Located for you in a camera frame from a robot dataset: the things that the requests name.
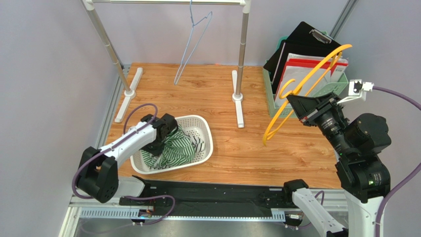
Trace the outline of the yellow plastic hanger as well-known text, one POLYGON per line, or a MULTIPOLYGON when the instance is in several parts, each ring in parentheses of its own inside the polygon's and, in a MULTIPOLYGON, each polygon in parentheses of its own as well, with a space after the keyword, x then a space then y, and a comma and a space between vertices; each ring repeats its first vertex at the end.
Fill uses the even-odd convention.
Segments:
MULTIPOLYGON (((332 67, 338 62, 339 58, 342 56, 343 51, 349 48, 352 48, 353 45, 351 44, 345 44, 342 46, 339 46, 338 48, 334 49, 330 54, 328 54, 325 58, 323 58, 300 82, 299 84, 293 89, 290 90, 284 94, 283 91, 285 88, 290 85, 291 83, 295 82, 295 79, 291 79, 286 82, 286 84, 281 88, 281 94, 279 95, 280 99, 285 99, 288 95, 298 95, 303 86, 308 82, 308 80, 319 70, 322 68, 323 65, 325 65, 327 62, 329 62, 329 66, 325 69, 323 74, 316 80, 316 82, 312 85, 312 87, 307 91, 306 96, 316 87, 316 85, 321 81, 322 77, 324 77, 327 72, 332 69, 332 67)), ((289 104, 288 100, 285 101, 282 106, 278 109, 275 116, 272 118, 271 122, 267 126, 262 142, 264 146, 267 146, 267 141, 272 139, 273 136, 279 131, 279 129, 285 124, 285 122, 291 117, 293 111, 290 111, 288 115, 284 118, 284 120, 279 124, 277 128, 274 130, 271 130, 272 127, 275 125, 276 121, 279 118, 279 115, 285 110, 286 106, 289 104)))

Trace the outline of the green white striped tank top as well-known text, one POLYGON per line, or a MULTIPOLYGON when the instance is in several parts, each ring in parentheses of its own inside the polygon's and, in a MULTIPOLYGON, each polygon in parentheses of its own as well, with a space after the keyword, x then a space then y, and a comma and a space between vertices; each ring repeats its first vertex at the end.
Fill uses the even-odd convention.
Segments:
POLYGON ((144 163, 154 169, 163 169, 190 163, 196 155, 192 137, 181 126, 164 140, 164 149, 159 156, 141 150, 144 163))

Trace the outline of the light blue wire hanger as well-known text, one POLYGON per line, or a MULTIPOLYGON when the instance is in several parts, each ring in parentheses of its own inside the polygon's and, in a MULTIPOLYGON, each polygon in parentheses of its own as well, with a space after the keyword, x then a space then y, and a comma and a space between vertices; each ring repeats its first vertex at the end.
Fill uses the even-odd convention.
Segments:
POLYGON ((182 77, 182 74, 186 68, 186 66, 188 65, 191 57, 193 56, 194 52, 196 51, 199 43, 201 42, 205 32, 207 31, 210 22, 212 21, 212 17, 213 17, 213 12, 210 11, 207 15, 204 15, 202 18, 196 20, 193 14, 193 1, 190 0, 189 1, 189 14, 190 14, 190 21, 191 21, 191 30, 189 33, 189 37, 188 40, 186 42, 185 45, 185 49, 183 51, 183 54, 181 56, 181 60, 180 60, 180 64, 178 66, 178 69, 176 71, 174 80, 173 80, 173 84, 174 85, 178 85, 179 81, 182 77), (199 35, 198 39, 196 41, 193 41, 193 36, 194 36, 194 32, 195 29, 200 26, 200 25, 204 25, 204 28, 201 32, 201 34, 199 35))

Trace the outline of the black white striped tank top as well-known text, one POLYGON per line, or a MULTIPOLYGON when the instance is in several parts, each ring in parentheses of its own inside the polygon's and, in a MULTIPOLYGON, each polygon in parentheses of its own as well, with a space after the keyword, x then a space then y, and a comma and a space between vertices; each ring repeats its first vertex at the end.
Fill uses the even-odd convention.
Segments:
POLYGON ((206 144, 200 137, 190 135, 190 140, 196 154, 203 152, 206 149, 206 144))

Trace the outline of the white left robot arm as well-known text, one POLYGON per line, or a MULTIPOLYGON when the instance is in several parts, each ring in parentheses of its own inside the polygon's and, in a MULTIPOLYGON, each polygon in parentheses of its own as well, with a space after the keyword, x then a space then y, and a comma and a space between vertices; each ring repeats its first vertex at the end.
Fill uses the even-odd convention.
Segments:
POLYGON ((99 149, 88 147, 72 180, 74 194, 82 199, 108 202, 118 192, 121 165, 140 150, 161 155, 164 140, 177 129, 177 121, 172 115, 164 114, 162 118, 147 115, 114 142, 99 149))

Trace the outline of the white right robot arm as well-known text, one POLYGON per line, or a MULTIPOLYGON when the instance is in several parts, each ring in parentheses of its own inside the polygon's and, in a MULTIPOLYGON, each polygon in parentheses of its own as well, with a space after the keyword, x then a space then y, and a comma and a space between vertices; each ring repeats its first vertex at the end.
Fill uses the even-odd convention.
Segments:
POLYGON ((284 184, 286 200, 305 214, 322 237, 379 237, 380 209, 391 181, 379 159, 379 153, 391 144, 386 119, 364 113, 349 121, 334 93, 319 97, 291 94, 287 100, 300 122, 319 128, 338 154, 335 167, 347 201, 349 224, 340 224, 301 179, 284 184))

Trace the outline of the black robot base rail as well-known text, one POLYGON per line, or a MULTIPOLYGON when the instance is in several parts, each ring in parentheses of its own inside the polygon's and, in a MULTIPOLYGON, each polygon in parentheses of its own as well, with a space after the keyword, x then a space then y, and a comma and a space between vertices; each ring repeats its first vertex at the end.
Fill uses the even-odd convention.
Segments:
POLYGON ((281 187, 143 180, 141 200, 122 197, 121 206, 151 208, 181 217, 270 217, 273 208, 297 209, 281 187))

